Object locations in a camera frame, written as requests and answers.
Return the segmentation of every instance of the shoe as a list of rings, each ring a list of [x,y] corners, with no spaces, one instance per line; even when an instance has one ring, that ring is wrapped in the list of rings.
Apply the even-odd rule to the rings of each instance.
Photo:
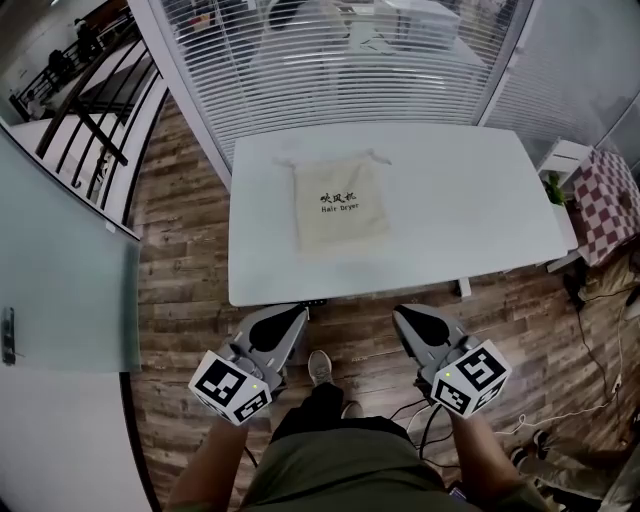
[[[316,350],[309,356],[309,376],[313,381],[314,387],[318,387],[320,384],[328,382],[333,384],[333,377],[331,377],[331,359],[323,350]]]
[[[524,459],[528,457],[527,451],[524,448],[516,448],[511,452],[511,463],[516,467],[516,469],[520,469],[522,462]]]
[[[343,420],[364,418],[364,410],[362,409],[360,402],[349,402],[344,408],[344,411],[342,411],[342,416],[340,417]]]
[[[549,448],[545,446],[548,439],[549,433],[544,430],[537,430],[536,433],[533,434],[533,444],[536,445],[538,450],[537,455],[540,460],[546,459],[549,454]]]

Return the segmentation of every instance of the cable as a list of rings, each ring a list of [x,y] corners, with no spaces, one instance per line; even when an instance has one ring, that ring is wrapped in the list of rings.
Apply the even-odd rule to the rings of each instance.
[[[434,439],[433,441],[429,441],[428,443],[425,444],[426,446],[429,446],[430,444],[434,444],[434,443],[441,443],[442,441],[446,441],[447,439],[449,439],[451,436],[453,435],[453,430],[451,432],[449,432],[449,435],[446,437],[442,437],[440,439]]]
[[[431,427],[431,423],[433,422],[433,419],[436,417],[436,414],[438,414],[438,411],[440,409],[442,409],[442,405],[438,404],[438,406],[431,413],[431,416],[429,416],[429,421],[427,421],[427,426],[424,428],[424,432],[422,433],[422,440],[420,441],[420,460],[424,460],[424,447],[426,446],[425,443],[427,442],[427,434],[429,433],[429,427]]]
[[[244,451],[249,456],[249,458],[251,459],[251,462],[253,462],[253,467],[257,468],[258,467],[258,463],[256,462],[256,458],[253,456],[253,453],[251,453],[251,451],[249,451],[249,448],[247,448],[246,446],[244,447]]]
[[[407,433],[411,432],[411,424],[413,423],[413,420],[415,420],[421,412],[426,411],[427,409],[431,409],[431,404],[424,406],[422,409],[416,411],[413,416],[411,416],[409,425],[407,425]]]
[[[594,363],[596,363],[596,365],[598,365],[598,368],[600,369],[600,373],[602,374],[602,381],[604,383],[604,399],[605,400],[609,400],[609,394],[607,392],[607,390],[609,389],[609,385],[607,384],[607,372],[605,371],[604,367],[600,364],[600,361],[598,361],[595,358],[595,356],[591,352],[591,348],[589,347],[589,345],[587,345],[587,341],[586,341],[586,339],[584,337],[584,329],[582,328],[582,318],[580,317],[580,312],[577,309],[576,309],[576,315],[578,316],[578,325],[580,326],[580,334],[582,336],[582,344],[587,349],[587,352],[589,353],[589,357],[591,358],[591,360]]]
[[[409,405],[403,405],[402,407],[400,407],[400,409],[398,409],[396,412],[394,412],[391,417],[389,418],[390,420],[392,420],[393,418],[396,417],[396,415],[400,412],[400,411],[404,411],[405,409],[408,409],[409,407],[413,407],[414,405],[418,405],[421,404],[422,402],[426,402],[427,399],[423,398],[422,400],[418,400],[417,402],[413,402],[412,404]]]
[[[620,376],[621,377],[622,377],[622,343],[620,341],[620,323],[621,323],[621,319],[622,319],[623,310],[624,310],[624,306],[622,307],[622,309],[620,310],[620,314],[618,315],[618,355],[620,357]],[[514,428],[511,432],[494,432],[495,434],[512,435],[512,434],[515,434],[522,427],[538,427],[538,426],[542,425],[543,423],[548,423],[550,421],[561,420],[561,419],[564,419],[564,418],[569,418],[570,416],[578,416],[580,414],[585,414],[587,412],[592,412],[592,411],[596,411],[598,409],[603,409],[603,408],[607,407],[614,400],[617,401],[617,399],[618,399],[618,391],[619,390],[616,390],[616,392],[613,394],[613,396],[611,398],[608,397],[608,393],[607,393],[608,384],[607,384],[606,372],[604,370],[604,367],[600,364],[600,362],[591,353],[591,349],[589,348],[589,345],[587,345],[587,342],[586,342],[585,336],[584,336],[584,329],[582,328],[582,318],[580,317],[580,312],[577,311],[577,310],[576,310],[576,315],[578,316],[578,325],[580,327],[580,334],[582,336],[582,343],[587,348],[587,352],[589,353],[589,356],[591,357],[593,362],[598,365],[598,368],[600,369],[600,372],[602,373],[602,380],[604,381],[604,398],[605,398],[606,402],[601,404],[601,405],[596,405],[594,407],[591,407],[590,409],[583,409],[582,411],[570,412],[570,413],[567,413],[567,414],[563,414],[561,416],[554,416],[552,418],[547,418],[546,420],[538,421],[537,423],[527,423],[527,415],[526,414],[521,414],[518,417],[518,426],[516,428]]]
[[[460,469],[460,466],[458,466],[457,464],[450,464],[450,465],[438,464],[437,462],[433,462],[430,459],[422,459],[422,460],[424,460],[425,462],[428,462],[429,464],[433,464],[434,466],[442,468],[442,469]]]
[[[460,466],[458,466],[457,464],[438,464],[437,462],[433,462],[431,459],[425,459],[424,458],[424,447],[429,445],[429,444],[433,444],[433,443],[438,443],[440,441],[444,441],[445,439],[449,439],[451,437],[451,435],[453,434],[453,430],[451,431],[451,434],[449,434],[447,437],[443,437],[442,439],[437,439],[435,441],[430,441],[430,442],[426,442],[427,441],[427,434],[429,433],[429,427],[431,427],[431,422],[434,420],[434,418],[436,417],[436,414],[438,414],[438,411],[442,409],[442,405],[438,404],[438,406],[434,409],[434,411],[431,413],[431,416],[429,416],[429,421],[427,421],[427,426],[424,429],[424,432],[422,434],[422,441],[420,441],[420,460],[423,460],[425,462],[428,462],[429,464],[433,464],[434,466],[441,468],[441,469],[460,469]]]
[[[620,377],[620,381],[622,381],[622,341],[620,339],[620,324],[622,323],[622,313],[624,312],[625,307],[626,304],[620,308],[620,313],[618,313],[618,357],[620,358],[620,371],[618,372],[618,375]]]
[[[569,416],[578,416],[580,414],[584,414],[585,412],[591,412],[591,411],[595,411],[597,409],[602,409],[602,408],[606,407],[607,405],[609,405],[611,402],[613,402],[613,398],[611,400],[609,400],[606,404],[596,405],[595,407],[592,407],[591,409],[584,409],[583,411],[578,411],[578,412],[570,412],[570,413],[567,413],[567,414],[563,414],[562,416],[554,416],[553,418],[547,418],[546,420],[542,420],[542,421],[539,421],[537,423],[527,423],[526,422],[527,415],[526,414],[521,414],[518,417],[519,425],[516,428],[514,428],[511,432],[494,432],[494,434],[505,434],[505,435],[515,434],[522,427],[537,427],[537,426],[542,425],[543,423],[547,423],[549,421],[561,420],[563,418],[568,418]]]
[[[611,293],[609,295],[597,295],[596,297],[591,297],[590,299],[583,300],[582,302],[591,302],[593,300],[604,299],[604,298],[607,298],[607,297],[615,297],[616,295],[620,295],[621,293],[633,290],[637,286],[640,286],[640,285],[638,285],[638,283],[636,283],[633,286],[630,286],[629,288],[624,288],[624,289],[620,290],[619,292]]]

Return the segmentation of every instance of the door handle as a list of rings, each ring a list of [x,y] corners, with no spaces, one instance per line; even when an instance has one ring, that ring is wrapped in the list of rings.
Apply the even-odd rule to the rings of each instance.
[[[2,362],[7,366],[16,364],[16,340],[14,337],[15,312],[13,308],[4,308],[0,322],[0,342],[2,343]]]

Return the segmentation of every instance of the wooden floor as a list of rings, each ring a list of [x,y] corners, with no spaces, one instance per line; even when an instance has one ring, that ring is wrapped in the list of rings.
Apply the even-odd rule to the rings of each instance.
[[[130,224],[142,236],[139,277],[142,371],[132,376],[138,429],[151,479],[164,503],[176,477],[207,432],[211,416],[187,389],[207,349],[215,350],[250,309],[228,303],[229,195],[169,99],[155,127],[141,169]],[[578,319],[561,277],[537,268],[471,279],[473,296],[457,298],[453,284],[396,293],[331,300],[313,311],[307,349],[323,349],[334,361],[336,383],[358,399],[367,414],[390,416],[419,400],[412,387],[416,366],[394,334],[391,310],[424,303],[455,315],[480,339],[493,340],[514,367],[503,394],[487,415],[496,431],[512,430],[526,414],[533,423],[603,403],[603,382],[582,345]],[[587,343],[606,367],[608,387],[618,373],[617,318],[626,295],[596,300],[581,313]],[[640,403],[638,321],[623,323],[624,384],[618,423],[615,402],[595,412],[545,424],[602,447],[621,446],[626,421]],[[271,417],[257,418],[248,447],[260,460],[270,434],[286,410],[310,390],[304,366],[289,368],[290,388]],[[419,409],[401,413],[407,425]],[[429,412],[414,421],[419,441]],[[506,450],[535,429],[501,435]],[[429,439],[449,432],[440,413]],[[451,440],[426,452],[440,464],[455,460]],[[232,498],[237,507],[251,481],[245,457]],[[449,480],[456,470],[445,470]]]

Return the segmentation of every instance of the white sneaker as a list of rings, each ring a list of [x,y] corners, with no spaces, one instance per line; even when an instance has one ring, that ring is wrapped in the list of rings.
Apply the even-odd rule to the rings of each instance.
[[[340,417],[343,420],[364,418],[364,409],[362,409],[360,402],[349,402]]]
[[[324,350],[316,350],[309,356],[309,376],[313,381],[314,387],[328,382],[333,384],[331,377],[331,359]]]

